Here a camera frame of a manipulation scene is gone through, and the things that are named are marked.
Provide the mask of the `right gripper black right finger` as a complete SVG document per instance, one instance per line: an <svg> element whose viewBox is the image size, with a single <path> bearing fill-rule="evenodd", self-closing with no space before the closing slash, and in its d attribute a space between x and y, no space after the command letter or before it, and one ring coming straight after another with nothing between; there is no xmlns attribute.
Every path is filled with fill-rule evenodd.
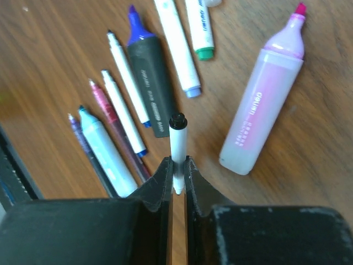
<svg viewBox="0 0 353 265"><path fill-rule="evenodd" d="M352 231L323 206L239 205L184 164L188 264L351 264Z"/></svg>

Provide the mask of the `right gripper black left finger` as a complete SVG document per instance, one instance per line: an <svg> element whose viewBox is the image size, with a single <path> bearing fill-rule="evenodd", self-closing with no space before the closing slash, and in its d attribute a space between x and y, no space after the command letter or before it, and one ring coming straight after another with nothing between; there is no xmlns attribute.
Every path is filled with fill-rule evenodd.
<svg viewBox="0 0 353 265"><path fill-rule="evenodd" d="M168 264L169 157L127 198L33 200L1 222L2 264Z"/></svg>

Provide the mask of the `light blue highlighter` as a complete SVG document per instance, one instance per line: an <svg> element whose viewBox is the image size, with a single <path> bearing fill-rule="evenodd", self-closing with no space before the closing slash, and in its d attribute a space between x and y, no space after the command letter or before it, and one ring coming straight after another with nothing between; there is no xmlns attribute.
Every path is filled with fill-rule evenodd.
<svg viewBox="0 0 353 265"><path fill-rule="evenodd" d="M128 197L137 183L119 154L103 123L82 105L78 108L83 135L118 196Z"/></svg>

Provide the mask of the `black cap whiteboard marker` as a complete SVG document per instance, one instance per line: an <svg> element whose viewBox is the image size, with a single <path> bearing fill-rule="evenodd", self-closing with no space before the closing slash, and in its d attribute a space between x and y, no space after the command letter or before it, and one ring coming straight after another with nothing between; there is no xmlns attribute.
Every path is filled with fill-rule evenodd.
<svg viewBox="0 0 353 265"><path fill-rule="evenodd" d="M188 121L183 113L173 114L169 120L170 151L173 161L173 188L177 195L184 189L184 162L186 161Z"/></svg>

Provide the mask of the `red gel pen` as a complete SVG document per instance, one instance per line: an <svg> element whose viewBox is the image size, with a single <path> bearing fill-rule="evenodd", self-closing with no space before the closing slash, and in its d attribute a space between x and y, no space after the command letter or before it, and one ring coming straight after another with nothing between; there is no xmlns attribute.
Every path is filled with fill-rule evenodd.
<svg viewBox="0 0 353 265"><path fill-rule="evenodd" d="M127 138L124 128L121 124L116 111L105 95L103 89L96 84L92 79L89 79L93 96L105 114L105 117L113 129L119 144L119 150L127 158L129 164L134 168L142 183L146 182L150 177L150 173L141 159L134 153L132 146Z"/></svg>

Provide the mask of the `dark purple gel pen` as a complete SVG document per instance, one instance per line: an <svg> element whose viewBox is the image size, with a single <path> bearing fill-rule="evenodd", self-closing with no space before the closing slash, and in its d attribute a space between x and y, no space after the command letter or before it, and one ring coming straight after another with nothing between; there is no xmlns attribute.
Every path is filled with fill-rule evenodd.
<svg viewBox="0 0 353 265"><path fill-rule="evenodd" d="M112 183L108 179L98 159L96 158L93 150L90 148L86 138L84 137L80 122L70 113L68 113L68 120L73 133L75 134L81 148L83 149L86 157L92 165L94 172L99 178L108 196L111 198L118 197L116 190L114 189Z"/></svg>

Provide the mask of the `purple black highlighter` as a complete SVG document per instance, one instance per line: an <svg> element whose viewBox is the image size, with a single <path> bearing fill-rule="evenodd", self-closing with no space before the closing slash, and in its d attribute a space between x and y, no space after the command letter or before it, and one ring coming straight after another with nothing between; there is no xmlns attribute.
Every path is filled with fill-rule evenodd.
<svg viewBox="0 0 353 265"><path fill-rule="evenodd" d="M177 112L173 86L159 38L143 25L135 6L129 6L127 53L155 137L169 136L169 119Z"/></svg>

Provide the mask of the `blue cap whiteboard marker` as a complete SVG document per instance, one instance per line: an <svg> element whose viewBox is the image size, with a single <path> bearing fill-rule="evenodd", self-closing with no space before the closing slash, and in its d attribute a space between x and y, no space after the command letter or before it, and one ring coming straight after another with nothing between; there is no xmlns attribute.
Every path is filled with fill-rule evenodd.
<svg viewBox="0 0 353 265"><path fill-rule="evenodd" d="M139 92L137 82L135 80L133 71L131 69L130 63L125 55L124 48L119 43L115 34L109 29L107 32L107 38L110 46L111 54L116 63L117 69L120 72L121 78L124 82L126 90L131 99L132 105L135 112L139 118L141 124L146 128L151 127L151 122L143 102L142 96Z"/></svg>

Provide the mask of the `pink highlighter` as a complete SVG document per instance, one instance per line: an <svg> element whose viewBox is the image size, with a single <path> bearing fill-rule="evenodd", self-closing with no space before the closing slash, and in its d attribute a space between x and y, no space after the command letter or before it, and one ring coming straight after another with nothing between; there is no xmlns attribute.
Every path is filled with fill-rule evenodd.
<svg viewBox="0 0 353 265"><path fill-rule="evenodd" d="M245 176L253 169L304 63L305 20L301 2L259 52L219 155L220 164L236 174Z"/></svg>

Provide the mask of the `green cap white marker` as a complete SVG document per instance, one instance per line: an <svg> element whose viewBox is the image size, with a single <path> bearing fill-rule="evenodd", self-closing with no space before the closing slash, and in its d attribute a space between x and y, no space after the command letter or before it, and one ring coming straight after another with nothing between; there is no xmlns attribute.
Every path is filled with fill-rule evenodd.
<svg viewBox="0 0 353 265"><path fill-rule="evenodd" d="M193 50L200 61L210 60L214 57L215 45L208 7L203 0L186 0L185 6Z"/></svg>

